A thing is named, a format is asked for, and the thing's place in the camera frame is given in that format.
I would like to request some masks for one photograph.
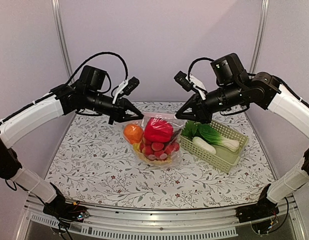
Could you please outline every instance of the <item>tabletop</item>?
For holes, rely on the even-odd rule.
[[[180,102],[136,102],[142,112],[175,113]],[[249,137],[241,160],[223,173],[181,148],[177,167],[138,164],[120,123],[107,116],[77,115],[46,176],[68,199],[147,208],[188,209],[247,204],[274,181],[260,143],[244,113],[213,119]]]

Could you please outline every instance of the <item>plastic bag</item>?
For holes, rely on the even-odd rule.
[[[186,121],[174,114],[144,112],[142,120],[128,122],[123,135],[137,163],[172,167],[181,162],[179,136]]]

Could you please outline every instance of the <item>green plastic basket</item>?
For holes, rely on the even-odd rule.
[[[210,125],[219,133],[221,133],[222,136],[228,139],[238,140],[240,142],[239,149],[236,152],[232,152],[225,147],[212,145],[216,150],[216,154],[212,154],[209,151],[203,149],[202,147],[195,145],[190,139],[184,136],[180,136],[181,147],[190,152],[191,154],[196,155],[198,158],[216,167],[217,169],[228,174],[231,167],[235,166],[240,160],[240,156],[245,150],[249,138],[219,122],[212,121]]]

